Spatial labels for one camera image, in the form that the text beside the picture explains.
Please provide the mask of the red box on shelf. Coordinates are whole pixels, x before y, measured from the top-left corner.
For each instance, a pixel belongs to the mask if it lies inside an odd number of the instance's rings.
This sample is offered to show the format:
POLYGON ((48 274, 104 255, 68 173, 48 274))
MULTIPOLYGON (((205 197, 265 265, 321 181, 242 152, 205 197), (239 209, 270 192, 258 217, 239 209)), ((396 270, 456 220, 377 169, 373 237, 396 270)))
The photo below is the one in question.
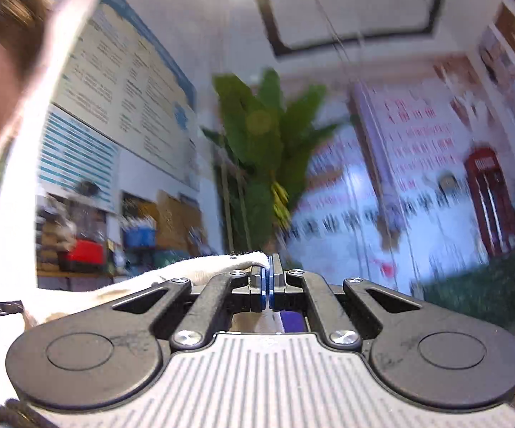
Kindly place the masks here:
POLYGON ((58 253, 58 265, 60 271, 77 274, 102 272, 105 267, 105 248, 97 241, 76 239, 71 250, 58 253))

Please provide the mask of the blue box on shelf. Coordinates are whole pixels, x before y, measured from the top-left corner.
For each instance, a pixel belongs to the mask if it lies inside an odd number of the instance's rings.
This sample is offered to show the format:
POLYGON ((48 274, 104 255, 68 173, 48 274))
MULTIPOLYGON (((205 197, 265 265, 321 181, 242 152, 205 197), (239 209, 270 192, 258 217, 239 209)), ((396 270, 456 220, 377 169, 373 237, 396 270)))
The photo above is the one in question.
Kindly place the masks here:
POLYGON ((125 248, 155 248, 156 230, 148 226, 134 226, 123 231, 123 244, 125 248))

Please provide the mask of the cream polka dot garment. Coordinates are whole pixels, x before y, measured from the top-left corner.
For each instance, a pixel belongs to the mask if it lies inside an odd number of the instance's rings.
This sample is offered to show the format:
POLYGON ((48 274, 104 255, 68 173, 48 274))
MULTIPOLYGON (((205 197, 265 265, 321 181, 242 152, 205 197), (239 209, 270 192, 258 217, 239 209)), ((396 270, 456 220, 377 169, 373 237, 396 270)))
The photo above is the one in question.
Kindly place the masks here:
POLYGON ((256 251, 240 255, 195 257, 88 292, 37 289, 21 300, 24 305, 24 329, 30 330, 42 323, 106 304, 150 288, 154 283, 184 277, 194 286, 203 286, 218 274, 246 271, 255 266, 268 268, 267 255, 256 251))

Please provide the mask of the green potted plant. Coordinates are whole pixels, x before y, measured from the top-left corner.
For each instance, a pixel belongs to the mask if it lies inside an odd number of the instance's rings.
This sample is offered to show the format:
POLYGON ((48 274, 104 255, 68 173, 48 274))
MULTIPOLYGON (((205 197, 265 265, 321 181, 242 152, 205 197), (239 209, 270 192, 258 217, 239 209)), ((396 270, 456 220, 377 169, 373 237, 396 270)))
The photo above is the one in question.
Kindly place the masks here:
POLYGON ((222 128, 202 133, 225 153, 226 231, 238 250, 268 250, 290 229, 309 184, 313 154, 343 124, 317 121, 327 98, 324 85, 309 85, 285 98, 272 68, 263 72, 256 88, 233 73, 217 73, 212 85, 222 128))

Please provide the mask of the white and blue notice board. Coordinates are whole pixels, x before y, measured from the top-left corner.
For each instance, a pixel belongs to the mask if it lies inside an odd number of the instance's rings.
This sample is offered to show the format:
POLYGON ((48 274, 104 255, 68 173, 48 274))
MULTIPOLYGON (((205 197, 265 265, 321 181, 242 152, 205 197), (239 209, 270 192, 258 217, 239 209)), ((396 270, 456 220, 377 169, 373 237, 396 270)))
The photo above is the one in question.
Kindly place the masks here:
POLYGON ((115 213, 121 192, 197 190, 195 88, 126 0, 100 0, 48 110, 38 177, 68 196, 91 182, 115 213))

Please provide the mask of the red telephone booth model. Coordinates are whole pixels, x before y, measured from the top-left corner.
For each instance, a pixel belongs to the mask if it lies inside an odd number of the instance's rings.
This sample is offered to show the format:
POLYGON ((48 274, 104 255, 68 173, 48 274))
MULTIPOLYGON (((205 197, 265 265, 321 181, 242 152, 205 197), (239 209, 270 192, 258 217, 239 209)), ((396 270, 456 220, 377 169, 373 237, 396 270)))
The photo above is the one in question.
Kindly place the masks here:
POLYGON ((464 161, 467 184, 480 236, 490 258, 515 248, 515 211, 498 156, 489 146, 478 146, 464 161))

